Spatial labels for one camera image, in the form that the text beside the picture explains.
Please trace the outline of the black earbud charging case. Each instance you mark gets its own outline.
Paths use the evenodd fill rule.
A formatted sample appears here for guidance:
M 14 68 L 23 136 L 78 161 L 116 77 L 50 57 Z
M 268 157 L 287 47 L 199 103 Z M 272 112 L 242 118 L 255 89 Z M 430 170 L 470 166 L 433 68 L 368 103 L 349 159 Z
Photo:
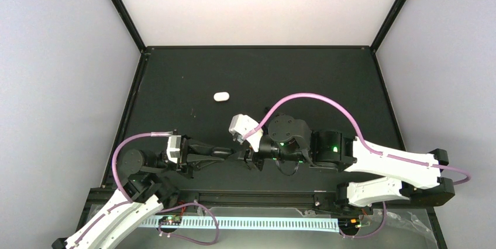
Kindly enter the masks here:
M 235 150 L 226 147 L 214 147 L 211 156 L 219 158 L 228 158 L 235 153 Z

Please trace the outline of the white earbud charging case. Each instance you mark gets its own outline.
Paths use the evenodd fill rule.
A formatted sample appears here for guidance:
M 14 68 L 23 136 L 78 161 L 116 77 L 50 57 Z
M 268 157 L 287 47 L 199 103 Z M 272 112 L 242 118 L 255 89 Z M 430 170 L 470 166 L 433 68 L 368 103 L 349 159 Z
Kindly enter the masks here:
M 213 95 L 213 99 L 215 102 L 226 102 L 230 98 L 230 94 L 228 92 L 216 92 Z

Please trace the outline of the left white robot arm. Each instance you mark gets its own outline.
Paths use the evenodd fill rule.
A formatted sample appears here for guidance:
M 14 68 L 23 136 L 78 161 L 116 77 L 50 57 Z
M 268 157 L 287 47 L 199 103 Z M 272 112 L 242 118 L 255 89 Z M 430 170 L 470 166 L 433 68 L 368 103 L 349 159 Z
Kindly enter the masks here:
M 164 151 L 121 149 L 129 142 L 145 137 L 165 137 Z M 112 156 L 112 175 L 116 189 L 106 204 L 72 236 L 58 238 L 52 248 L 115 248 L 146 219 L 156 214 L 171 213 L 160 220 L 164 226 L 179 225 L 184 212 L 196 208 L 206 213 L 219 230 L 216 217 L 198 202 L 180 203 L 180 192 L 166 177 L 169 171 L 192 177 L 193 171 L 225 161 L 234 151 L 216 147 L 174 132 L 148 132 L 130 136 L 121 142 Z

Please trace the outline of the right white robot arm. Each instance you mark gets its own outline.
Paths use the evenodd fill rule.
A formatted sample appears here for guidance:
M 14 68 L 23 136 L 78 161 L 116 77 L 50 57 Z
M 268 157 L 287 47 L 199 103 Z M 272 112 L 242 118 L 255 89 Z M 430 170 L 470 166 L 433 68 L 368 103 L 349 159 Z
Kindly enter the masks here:
M 445 150 L 409 153 L 333 130 L 312 130 L 305 121 L 288 115 L 277 116 L 266 129 L 249 134 L 256 124 L 249 116 L 236 115 L 229 127 L 237 141 L 249 144 L 247 150 L 236 154 L 249 169 L 262 170 L 266 160 L 273 160 L 277 165 L 289 161 L 320 170 L 376 176 L 337 186 L 333 205 L 340 213 L 391 200 L 437 207 L 455 195 L 454 182 L 442 176 L 449 163 Z

